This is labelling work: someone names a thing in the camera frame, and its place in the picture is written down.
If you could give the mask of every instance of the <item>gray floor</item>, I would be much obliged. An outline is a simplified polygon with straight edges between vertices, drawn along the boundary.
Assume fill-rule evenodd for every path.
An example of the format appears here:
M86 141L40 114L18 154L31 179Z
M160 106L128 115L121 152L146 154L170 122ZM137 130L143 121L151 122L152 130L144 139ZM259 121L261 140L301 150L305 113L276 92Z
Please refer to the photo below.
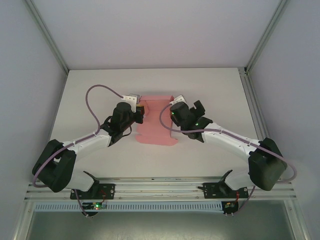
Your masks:
M36 212L29 240L292 240L283 204L251 201L235 217L218 213Z

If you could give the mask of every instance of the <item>black mounting bracket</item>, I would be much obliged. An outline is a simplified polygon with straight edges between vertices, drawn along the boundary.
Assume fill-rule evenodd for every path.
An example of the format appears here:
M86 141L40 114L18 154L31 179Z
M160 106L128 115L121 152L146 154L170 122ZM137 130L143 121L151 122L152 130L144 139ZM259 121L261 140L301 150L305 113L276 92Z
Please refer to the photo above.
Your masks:
M116 185L113 183L100 183L96 194L92 195L89 191L80 191L77 190L80 200L112 200L115 197ZM70 199L76 200L76 193L74 190L71 190Z
M248 198L248 189L246 187L239 188L238 190L229 190L227 193L221 192L221 183L219 182L204 182L198 189L203 190L205 199L236 199L237 192L240 199Z

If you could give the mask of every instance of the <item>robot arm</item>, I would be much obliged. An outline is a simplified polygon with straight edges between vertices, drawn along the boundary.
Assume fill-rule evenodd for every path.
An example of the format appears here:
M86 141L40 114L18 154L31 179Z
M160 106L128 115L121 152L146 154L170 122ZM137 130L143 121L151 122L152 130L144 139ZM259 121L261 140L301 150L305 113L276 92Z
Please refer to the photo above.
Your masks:
M202 143L220 146L248 163L248 167L241 171L226 172L220 180L220 190L223 193L253 185L270 191L286 170L285 162L255 147L260 146L282 156L276 143L270 138L259 141L224 129L204 117L205 108L200 101L194 103L196 108L189 109L184 98L179 96L171 104L171 119L183 134Z
M112 116L109 116L100 126L100 130L93 134L73 141L49 141L34 165L32 174L36 175L52 155L69 146L45 165L38 174L38 179L55 193L66 188L91 192L94 196L99 181L88 172L75 170L75 162L94 151L117 143L133 123L142 124L145 111L143 106L137 105L138 100L139 96L123 96L123 101L117 104Z

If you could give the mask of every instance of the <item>cable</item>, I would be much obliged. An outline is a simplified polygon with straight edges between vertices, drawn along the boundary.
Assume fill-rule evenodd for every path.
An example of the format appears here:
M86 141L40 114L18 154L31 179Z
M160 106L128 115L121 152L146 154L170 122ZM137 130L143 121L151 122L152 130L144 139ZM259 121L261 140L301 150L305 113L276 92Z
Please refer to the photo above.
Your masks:
M100 190L100 192L103 194L103 201L100 202L101 204L106 200L106 196L107 194L105 193L105 191L103 191L102 189Z
M234 215L238 214L241 210L244 209L244 207L245 207L245 206L247 205L247 203L249 202L249 199L251 198L252 194L254 193L255 189L256 189L256 186L253 186L253 188L252 188L252 190L251 190L248 198L244 201L244 203L241 205L241 207L238 209L238 211L236 211L236 212L234 213Z
M78 201L78 204L79 204L79 206L80 206L83 214L85 215L85 217L88 217L88 216L89 216L88 213L86 213L84 207L82 206L82 204L81 204L81 202L80 202L80 199L79 199L77 190L76 190L76 189L73 189L73 191L74 191L74 193L75 193L76 199L77 199L77 201Z
M125 135L123 135L122 137L127 137L127 136L129 136L131 133L132 133L132 127L130 126L130 132L127 133L127 134L125 134Z
M171 127L166 126L166 125L164 124L164 122L162 121L162 114L164 113L164 111L165 111L169 106L171 106L171 104L166 105L166 106L161 110L160 116L159 116L159 121L160 121L161 125L162 125L165 129L168 129L168 130L170 130L170 131L172 131L172 132L183 133L183 134L202 133L202 132L215 132L215 133L222 133L222 134L228 135L228 136L230 136L230 137L232 137L232 138L234 138L234 139L236 139L236 140L238 140L238 141L241 141L241 142L243 142L243 143L245 143L245 144L247 144L247 145L251 145L251 146L253 146L253 147L257 148L257 149L260 149L261 151L264 151L265 153L268 153L268 154L276 157L277 159L280 159L281 161L285 162L286 164L288 164L288 165L292 168L292 170L293 170L293 175L292 175L292 177L290 177L290 178L288 178L288 179L278 180L278 181L277 181L278 184L285 184L285 183L288 183L288 182L290 182L290 181L292 181L293 179L296 178L296 176L297 176L297 169L296 169L296 167L295 167L291 162L289 162L288 160L284 159L282 156L274 153L273 151L270 151L270 150L268 150L268 149L266 149L266 148L264 148L264 147L261 147L261 146L259 146L259 145L256 145L256 144L254 144L254 143L252 143L252 142L250 142L250 141L248 141L248 140L242 139L241 137L238 137L238 136L236 136L236 135L233 135L232 133L230 133L230 132L228 132L228 131L221 130L221 129L214 129L214 128L205 128L205 129L197 129L197 130L188 130L188 131L187 131L187 130L176 130L176 129L173 129L173 128L171 128Z
M91 107L89 106L89 102L88 102L89 92L90 92L92 89L97 88L97 87L102 87L102 88L108 89L108 90L110 90L111 92L113 92L115 95L117 95L118 97L120 97L120 98L122 98L122 99L124 98L124 97L121 96L119 93L117 93L116 91L114 91L113 89L111 89L110 87L105 86L105 85L96 84L96 85L93 85L92 87L90 87L90 88L86 91L86 94L85 94L85 104L86 104L89 112L91 113L91 115L92 115L92 116L94 117L94 119L96 120L96 123L97 123L97 125L98 125L98 128L97 128L97 130L96 130L95 133L93 133L93 134L91 134L91 135L89 135L89 136L86 136L86 137L84 137L84 138L81 138L81 139L75 141L75 144L81 143L81 142L83 142L83 141L85 141L85 140L88 140L88 139L96 136L96 135L99 133L99 131L100 131L100 122L99 122L97 116L96 116L96 115L94 114L94 112L92 111ZM40 174L41 171L45 168L45 166L46 166L52 159L55 158L55 156L57 156L59 153L61 153L62 151L66 150L67 148L70 148L70 147L73 146L73 145L74 145L73 143L70 143L70 144L64 146L63 148L59 149L59 150L56 151L54 154L52 154L52 155L39 167L39 169L36 171L36 173L35 173L35 175L34 175L34 177L33 177L32 185L33 185L34 187L36 187L36 188L46 188L46 187L47 187L47 185L37 185L37 184L36 184L36 181L37 181L37 179L38 179L39 174Z
M238 200L239 200L239 192L236 191L236 199L235 199L234 203L236 204L238 202Z

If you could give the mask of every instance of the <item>pink fabric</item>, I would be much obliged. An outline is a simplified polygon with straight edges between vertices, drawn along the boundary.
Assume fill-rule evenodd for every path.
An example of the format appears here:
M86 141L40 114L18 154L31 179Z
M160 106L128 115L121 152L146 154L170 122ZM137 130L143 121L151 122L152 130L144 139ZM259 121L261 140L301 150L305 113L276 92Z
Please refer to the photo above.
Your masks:
M173 96L142 96L140 104L144 106L143 124L138 124L135 139L142 144L173 146L178 140L171 138L170 130L165 129L159 121L161 110L174 99ZM162 120L165 125L172 126L169 108L163 113Z

